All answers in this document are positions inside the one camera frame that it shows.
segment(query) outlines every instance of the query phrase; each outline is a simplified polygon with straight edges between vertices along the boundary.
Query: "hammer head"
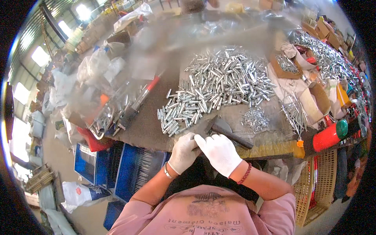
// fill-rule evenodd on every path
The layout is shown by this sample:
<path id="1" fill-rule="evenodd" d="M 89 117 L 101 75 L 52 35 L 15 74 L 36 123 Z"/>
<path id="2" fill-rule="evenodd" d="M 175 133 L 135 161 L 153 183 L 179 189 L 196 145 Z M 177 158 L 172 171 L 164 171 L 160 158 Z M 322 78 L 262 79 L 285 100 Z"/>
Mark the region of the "hammer head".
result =
<path id="1" fill-rule="evenodd" d="M 210 122 L 208 123 L 208 125 L 206 126 L 204 132 L 206 134 L 208 134 L 212 128 L 212 126 L 215 124 L 216 120 L 218 119 L 218 115 L 216 115 L 212 120 L 210 120 Z"/>

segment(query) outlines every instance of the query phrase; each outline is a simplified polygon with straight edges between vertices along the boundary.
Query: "orange label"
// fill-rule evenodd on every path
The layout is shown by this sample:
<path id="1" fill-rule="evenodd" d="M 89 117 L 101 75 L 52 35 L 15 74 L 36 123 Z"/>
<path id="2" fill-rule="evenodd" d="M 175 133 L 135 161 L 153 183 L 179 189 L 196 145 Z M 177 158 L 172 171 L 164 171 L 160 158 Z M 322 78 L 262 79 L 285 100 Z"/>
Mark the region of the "orange label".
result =
<path id="1" fill-rule="evenodd" d="M 298 147 L 304 147 L 304 145 L 303 145 L 303 143 L 304 143 L 304 141 L 303 140 L 298 140 L 298 142 L 296 142 L 296 146 L 298 146 Z"/>

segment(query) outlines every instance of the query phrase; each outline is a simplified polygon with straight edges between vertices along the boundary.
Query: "green cap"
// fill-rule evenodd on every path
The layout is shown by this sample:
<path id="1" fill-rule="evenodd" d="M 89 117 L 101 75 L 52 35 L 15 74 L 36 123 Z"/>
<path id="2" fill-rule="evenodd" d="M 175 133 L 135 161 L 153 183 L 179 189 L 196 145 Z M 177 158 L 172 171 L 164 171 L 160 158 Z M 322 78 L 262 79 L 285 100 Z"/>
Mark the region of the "green cap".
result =
<path id="1" fill-rule="evenodd" d="M 335 131 L 339 139 L 343 139 L 347 135 L 347 121 L 341 120 L 337 122 Z"/>

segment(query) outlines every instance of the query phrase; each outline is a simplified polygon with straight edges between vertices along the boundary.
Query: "red plastic bottle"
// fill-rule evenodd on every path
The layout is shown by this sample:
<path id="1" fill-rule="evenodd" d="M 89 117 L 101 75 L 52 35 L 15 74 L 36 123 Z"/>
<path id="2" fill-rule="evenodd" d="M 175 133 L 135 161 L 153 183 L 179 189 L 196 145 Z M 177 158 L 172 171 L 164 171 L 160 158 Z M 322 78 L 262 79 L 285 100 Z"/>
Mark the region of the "red plastic bottle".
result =
<path id="1" fill-rule="evenodd" d="M 313 136 L 313 148 L 316 152 L 330 148 L 339 143 L 347 134 L 347 122 L 341 120 Z"/>

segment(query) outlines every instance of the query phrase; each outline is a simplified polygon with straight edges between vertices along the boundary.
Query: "hammer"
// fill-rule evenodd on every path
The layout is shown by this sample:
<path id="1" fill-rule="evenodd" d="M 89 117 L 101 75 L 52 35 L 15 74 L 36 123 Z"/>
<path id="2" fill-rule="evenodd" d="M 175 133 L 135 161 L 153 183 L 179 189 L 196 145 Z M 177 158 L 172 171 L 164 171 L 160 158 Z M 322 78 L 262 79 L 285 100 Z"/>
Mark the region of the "hammer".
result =
<path id="1" fill-rule="evenodd" d="M 247 149 L 251 149 L 253 147 L 252 143 L 250 143 L 250 142 L 246 141 L 245 139 L 240 138 L 239 136 L 234 135 L 233 133 L 223 129 L 220 125 L 218 125 L 217 119 L 218 119 L 218 115 L 216 115 L 212 120 L 210 120 L 208 126 L 204 130 L 204 132 L 206 134 L 208 134 L 210 131 L 213 130 L 213 131 L 218 132 L 222 135 L 225 135 L 230 140 L 234 140 L 235 142 L 243 145 Z"/>

